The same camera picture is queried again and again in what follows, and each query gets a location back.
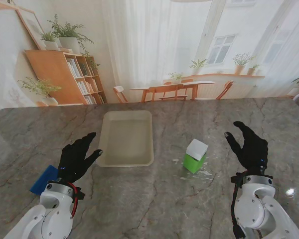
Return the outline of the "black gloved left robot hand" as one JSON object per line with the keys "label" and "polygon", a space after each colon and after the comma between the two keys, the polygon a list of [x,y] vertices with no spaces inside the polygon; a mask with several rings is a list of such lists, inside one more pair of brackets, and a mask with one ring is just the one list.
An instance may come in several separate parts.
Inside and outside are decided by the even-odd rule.
{"label": "black gloved left robot hand", "polygon": [[58,165],[57,178],[61,181],[74,183],[87,172],[89,167],[102,155],[101,149],[95,150],[86,158],[87,151],[96,133],[91,132],[86,136],[75,140],[73,144],[68,144],[62,149],[60,162]]}

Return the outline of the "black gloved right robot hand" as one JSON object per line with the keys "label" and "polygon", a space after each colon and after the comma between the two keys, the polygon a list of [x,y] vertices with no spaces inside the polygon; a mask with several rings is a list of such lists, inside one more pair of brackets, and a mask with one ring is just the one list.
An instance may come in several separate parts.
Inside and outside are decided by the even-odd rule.
{"label": "black gloved right robot hand", "polygon": [[240,146],[232,133],[225,132],[224,135],[240,164],[252,175],[264,175],[268,163],[268,142],[241,121],[235,121],[233,125],[243,134],[243,146]]}

